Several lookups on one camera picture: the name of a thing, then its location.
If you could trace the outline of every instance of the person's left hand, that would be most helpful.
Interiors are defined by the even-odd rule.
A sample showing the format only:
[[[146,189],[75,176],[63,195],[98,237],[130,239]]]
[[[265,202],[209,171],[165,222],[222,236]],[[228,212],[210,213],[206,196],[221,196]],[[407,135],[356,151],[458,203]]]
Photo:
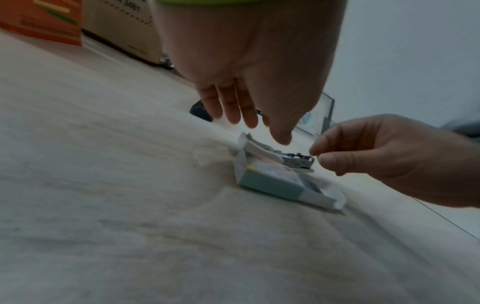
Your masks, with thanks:
[[[152,14],[175,67],[211,116],[258,124],[281,144],[318,102],[332,65],[345,0],[224,7],[161,5]]]

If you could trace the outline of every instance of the white wall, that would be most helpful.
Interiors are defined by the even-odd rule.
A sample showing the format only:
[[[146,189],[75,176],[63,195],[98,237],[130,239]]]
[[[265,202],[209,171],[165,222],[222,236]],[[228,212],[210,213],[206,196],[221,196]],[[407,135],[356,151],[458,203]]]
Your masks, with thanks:
[[[324,91],[336,122],[395,113],[439,126],[480,111],[480,1],[349,0]]]

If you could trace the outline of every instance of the cardboard box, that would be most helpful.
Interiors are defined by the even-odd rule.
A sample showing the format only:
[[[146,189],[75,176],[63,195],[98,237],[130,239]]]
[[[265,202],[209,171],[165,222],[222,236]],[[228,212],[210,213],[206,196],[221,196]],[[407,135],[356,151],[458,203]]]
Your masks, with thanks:
[[[83,0],[83,33],[131,57],[163,62],[162,41],[146,0]]]
[[[82,0],[0,0],[0,27],[26,36],[82,44]]]

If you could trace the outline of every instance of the yellow stripe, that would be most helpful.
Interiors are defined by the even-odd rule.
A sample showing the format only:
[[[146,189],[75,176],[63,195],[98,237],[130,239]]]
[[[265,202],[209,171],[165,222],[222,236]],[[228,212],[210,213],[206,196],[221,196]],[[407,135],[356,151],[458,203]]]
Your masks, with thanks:
[[[67,8],[55,6],[53,4],[46,3],[46,2],[43,2],[43,1],[40,1],[40,0],[33,0],[33,3],[35,3],[38,6],[45,7],[47,9],[51,9],[51,10],[55,10],[55,11],[60,12],[60,13],[70,14],[70,9],[67,9]]]

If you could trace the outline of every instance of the fingernail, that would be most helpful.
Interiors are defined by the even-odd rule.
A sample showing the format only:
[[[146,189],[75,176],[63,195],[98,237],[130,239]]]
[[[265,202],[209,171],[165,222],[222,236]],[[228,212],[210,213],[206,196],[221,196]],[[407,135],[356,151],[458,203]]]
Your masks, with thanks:
[[[322,154],[318,157],[318,162],[325,169],[335,169],[337,167],[337,158],[331,154]]]

